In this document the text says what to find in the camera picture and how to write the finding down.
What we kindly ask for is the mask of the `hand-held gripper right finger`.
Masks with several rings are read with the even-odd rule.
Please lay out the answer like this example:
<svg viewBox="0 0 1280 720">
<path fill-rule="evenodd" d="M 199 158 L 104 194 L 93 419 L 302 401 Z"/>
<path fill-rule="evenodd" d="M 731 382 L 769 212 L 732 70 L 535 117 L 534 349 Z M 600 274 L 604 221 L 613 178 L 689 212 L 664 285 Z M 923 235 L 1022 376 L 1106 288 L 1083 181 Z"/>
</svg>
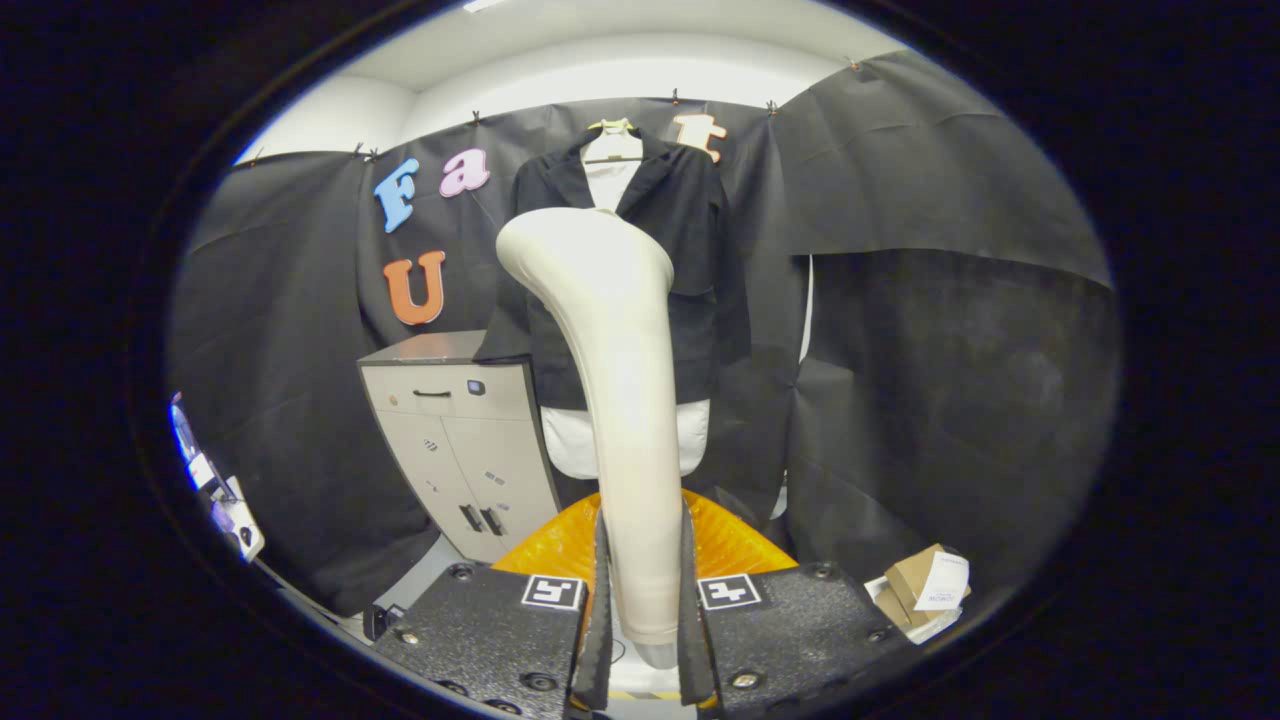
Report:
<svg viewBox="0 0 1280 720">
<path fill-rule="evenodd" d="M 732 512 L 684 496 L 680 701 L 700 714 L 805 714 L 897 680 L 908 635 L 832 562 L 795 562 Z"/>
</svg>

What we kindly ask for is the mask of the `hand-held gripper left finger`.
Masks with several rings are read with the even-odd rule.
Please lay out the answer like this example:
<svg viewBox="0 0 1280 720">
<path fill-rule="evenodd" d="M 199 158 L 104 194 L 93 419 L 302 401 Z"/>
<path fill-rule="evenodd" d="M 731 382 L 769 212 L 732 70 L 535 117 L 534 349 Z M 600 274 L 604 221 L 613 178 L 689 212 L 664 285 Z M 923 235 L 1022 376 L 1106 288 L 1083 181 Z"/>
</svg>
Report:
<svg viewBox="0 0 1280 720">
<path fill-rule="evenodd" d="M 602 716 L 614 637 L 598 495 L 489 566 L 448 566 L 372 650 L 416 676 L 518 716 Z"/>
</svg>

